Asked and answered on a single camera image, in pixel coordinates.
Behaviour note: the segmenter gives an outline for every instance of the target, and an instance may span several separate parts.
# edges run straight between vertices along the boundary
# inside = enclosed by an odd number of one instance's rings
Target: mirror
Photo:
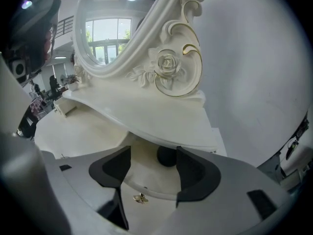
[[[112,62],[140,30],[155,0],[81,0],[85,12],[82,41],[89,58],[105,66]]]

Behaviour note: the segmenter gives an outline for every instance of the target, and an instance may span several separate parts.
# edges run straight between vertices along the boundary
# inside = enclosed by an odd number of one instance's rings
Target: ornate mirror frame
[[[142,88],[154,85],[168,96],[196,91],[202,57],[192,22],[194,16],[201,15],[203,0],[156,0],[127,47],[105,66],[97,64],[85,50],[84,1],[78,3],[73,42],[79,63],[90,75],[102,79],[127,77]]]

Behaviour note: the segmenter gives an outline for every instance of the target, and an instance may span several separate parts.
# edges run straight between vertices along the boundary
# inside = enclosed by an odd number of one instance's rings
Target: railing
[[[63,36],[66,33],[71,32],[73,30],[73,21],[74,21],[74,16],[71,16],[71,17],[68,17],[59,21],[55,38],[58,38],[60,36]]]

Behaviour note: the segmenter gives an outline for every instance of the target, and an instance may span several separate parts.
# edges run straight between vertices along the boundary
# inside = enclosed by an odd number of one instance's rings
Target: window
[[[108,64],[131,38],[131,19],[113,18],[86,22],[86,39],[99,62]]]

